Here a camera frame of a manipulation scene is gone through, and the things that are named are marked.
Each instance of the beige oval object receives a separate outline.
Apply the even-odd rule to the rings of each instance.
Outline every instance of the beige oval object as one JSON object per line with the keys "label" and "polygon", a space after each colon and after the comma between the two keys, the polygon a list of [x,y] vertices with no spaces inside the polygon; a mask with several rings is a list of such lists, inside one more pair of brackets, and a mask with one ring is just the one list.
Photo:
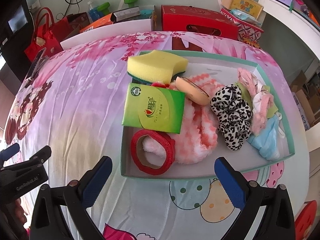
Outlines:
{"label": "beige oval object", "polygon": [[201,106],[209,104],[209,95],[188,78],[177,77],[175,84],[179,91],[184,92],[186,97],[196,104]]}

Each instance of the screw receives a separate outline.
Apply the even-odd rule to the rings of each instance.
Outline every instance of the screw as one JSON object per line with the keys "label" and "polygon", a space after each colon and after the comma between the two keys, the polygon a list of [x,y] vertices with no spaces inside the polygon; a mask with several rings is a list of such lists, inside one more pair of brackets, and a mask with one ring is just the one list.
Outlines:
{"label": "screw", "polygon": [[48,184],[43,184],[43,185],[40,187],[40,189],[41,189],[41,190],[46,190],[47,187],[48,187]]}
{"label": "screw", "polygon": [[71,186],[71,187],[74,187],[76,185],[78,185],[78,181],[76,179],[69,182],[69,186]]}
{"label": "screw", "polygon": [[250,185],[251,187],[257,187],[257,186],[258,186],[258,183],[257,183],[256,181],[254,181],[254,180],[250,180],[249,185]]}
{"label": "screw", "polygon": [[287,189],[287,187],[285,186],[285,184],[279,184],[279,188],[282,189],[282,190]]}

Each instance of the white shelf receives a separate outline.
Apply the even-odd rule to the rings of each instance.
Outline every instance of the white shelf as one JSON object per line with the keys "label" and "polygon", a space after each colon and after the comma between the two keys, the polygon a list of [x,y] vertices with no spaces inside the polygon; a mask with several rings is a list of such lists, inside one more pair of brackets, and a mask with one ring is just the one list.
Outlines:
{"label": "white shelf", "polygon": [[320,59],[320,32],[308,20],[295,11],[290,12],[288,6],[276,0],[259,0],[259,4],[263,5],[264,12],[278,19],[298,35]]}

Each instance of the yellow sponge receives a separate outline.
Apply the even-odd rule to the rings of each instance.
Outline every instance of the yellow sponge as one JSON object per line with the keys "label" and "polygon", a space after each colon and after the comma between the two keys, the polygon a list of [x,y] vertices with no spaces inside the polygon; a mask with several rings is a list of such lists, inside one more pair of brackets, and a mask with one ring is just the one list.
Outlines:
{"label": "yellow sponge", "polygon": [[186,71],[188,60],[161,50],[128,58],[128,74],[146,83],[170,84],[171,78]]}

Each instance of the red gift box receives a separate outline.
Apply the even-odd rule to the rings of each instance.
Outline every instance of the red gift box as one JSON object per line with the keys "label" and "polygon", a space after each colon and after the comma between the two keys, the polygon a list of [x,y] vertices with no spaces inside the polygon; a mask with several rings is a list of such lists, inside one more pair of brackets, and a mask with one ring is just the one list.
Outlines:
{"label": "red gift box", "polygon": [[238,26],[219,12],[192,6],[162,5],[163,31],[190,31],[238,40]]}
{"label": "red gift box", "polygon": [[248,22],[240,20],[233,14],[231,14],[225,8],[221,9],[221,14],[230,19],[234,24],[239,28],[238,30],[238,40],[243,41],[244,39],[249,39],[254,43],[258,43],[263,30],[255,25],[252,25]]}

